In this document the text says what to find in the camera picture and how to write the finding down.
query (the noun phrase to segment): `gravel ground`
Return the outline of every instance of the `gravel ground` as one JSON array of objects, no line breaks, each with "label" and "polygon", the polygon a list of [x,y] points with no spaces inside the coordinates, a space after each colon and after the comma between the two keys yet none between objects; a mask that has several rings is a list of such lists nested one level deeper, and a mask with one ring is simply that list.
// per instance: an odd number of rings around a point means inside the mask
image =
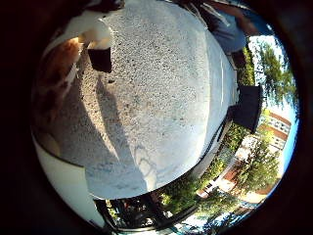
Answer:
[{"label": "gravel ground", "polygon": [[234,77],[203,25],[181,8],[126,1],[105,18],[112,73],[80,71],[53,126],[61,157],[86,168],[90,192],[138,196],[194,166],[234,102]]}]

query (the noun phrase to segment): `sky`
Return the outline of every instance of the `sky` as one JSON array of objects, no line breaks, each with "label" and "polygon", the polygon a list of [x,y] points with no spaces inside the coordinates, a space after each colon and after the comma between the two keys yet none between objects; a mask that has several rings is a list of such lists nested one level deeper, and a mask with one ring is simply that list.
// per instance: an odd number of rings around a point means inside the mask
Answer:
[{"label": "sky", "polygon": [[[273,36],[255,36],[250,38],[249,48],[253,52],[254,47],[256,45],[256,41],[265,41],[272,45],[274,48],[274,52],[277,56],[282,55],[282,51],[279,47],[275,45],[275,39]],[[284,102],[284,105],[282,107],[278,106],[270,106],[268,109],[277,114],[282,116],[283,118],[289,120],[291,122],[291,131],[288,137],[288,140],[286,142],[285,148],[283,150],[283,159],[284,159],[284,172],[288,168],[289,162],[291,160],[292,152],[294,149],[295,144],[295,136],[298,129],[298,121],[295,120],[295,113],[293,108]]]}]

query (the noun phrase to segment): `person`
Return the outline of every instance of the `person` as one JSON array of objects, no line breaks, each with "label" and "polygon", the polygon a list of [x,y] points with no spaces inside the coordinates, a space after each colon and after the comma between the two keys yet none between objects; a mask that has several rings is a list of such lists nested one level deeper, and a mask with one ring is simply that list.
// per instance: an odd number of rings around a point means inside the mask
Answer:
[{"label": "person", "polygon": [[[226,54],[243,49],[247,36],[274,34],[269,25],[242,1],[183,0],[183,4],[186,3],[193,3],[197,7],[208,29]],[[222,18],[207,11],[209,6]]]}]

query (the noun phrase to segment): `person's arm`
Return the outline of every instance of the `person's arm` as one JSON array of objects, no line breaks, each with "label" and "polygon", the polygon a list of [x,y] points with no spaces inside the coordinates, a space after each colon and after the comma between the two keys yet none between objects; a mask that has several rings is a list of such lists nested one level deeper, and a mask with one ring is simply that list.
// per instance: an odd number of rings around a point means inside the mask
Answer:
[{"label": "person's arm", "polygon": [[243,12],[234,6],[227,4],[217,3],[210,0],[204,0],[203,2],[212,6],[215,10],[222,11],[228,15],[234,16],[236,18],[238,26],[243,30],[246,35],[257,35],[258,31],[254,24],[245,17]]}]

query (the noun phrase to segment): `green foliage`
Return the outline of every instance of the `green foliage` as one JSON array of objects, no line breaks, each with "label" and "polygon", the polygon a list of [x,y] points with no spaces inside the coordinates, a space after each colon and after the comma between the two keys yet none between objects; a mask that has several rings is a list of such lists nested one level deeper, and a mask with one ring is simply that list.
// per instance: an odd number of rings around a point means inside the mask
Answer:
[{"label": "green foliage", "polygon": [[187,172],[158,191],[165,210],[175,214],[196,204],[196,192],[199,188],[199,181]]},{"label": "green foliage", "polygon": [[213,231],[215,232],[215,234],[220,234],[227,230],[229,227],[231,227],[238,220],[240,220],[240,217],[231,212],[227,216],[223,217],[222,220],[208,219],[203,226],[203,229],[206,234],[211,234]]},{"label": "green foliage", "polygon": [[217,177],[225,168],[225,163],[218,157],[215,157],[210,164],[209,168],[205,171],[205,173],[201,176],[199,179],[201,188],[204,188],[206,185],[208,185],[210,180],[213,180],[215,177]]},{"label": "green foliage", "polygon": [[264,95],[268,97],[267,104],[283,106],[284,100],[298,111],[298,94],[291,67],[286,61],[275,55],[274,49],[268,43],[259,43],[257,51],[257,71],[260,73],[260,83]]},{"label": "green foliage", "polygon": [[274,185],[278,176],[278,152],[272,154],[268,150],[268,142],[260,139],[256,142],[246,162],[236,166],[237,174],[235,190],[239,193],[257,191]]},{"label": "green foliage", "polygon": [[233,212],[240,205],[240,201],[228,194],[213,190],[208,198],[199,202],[197,214],[208,216],[208,220],[213,220],[225,212]]},{"label": "green foliage", "polygon": [[159,190],[166,211],[178,213],[196,204],[196,193],[208,182],[217,177],[225,168],[225,162],[216,157],[200,179],[195,179],[186,173],[172,183]]},{"label": "green foliage", "polygon": [[221,146],[236,152],[239,146],[241,145],[243,139],[247,135],[248,135],[247,129],[240,125],[232,123],[230,129],[228,130],[222,141]]},{"label": "green foliage", "polygon": [[246,66],[244,68],[238,69],[238,82],[241,85],[254,85],[255,84],[255,77],[254,77],[254,63],[252,60],[252,53],[245,47],[243,49],[244,55],[246,58]]}]

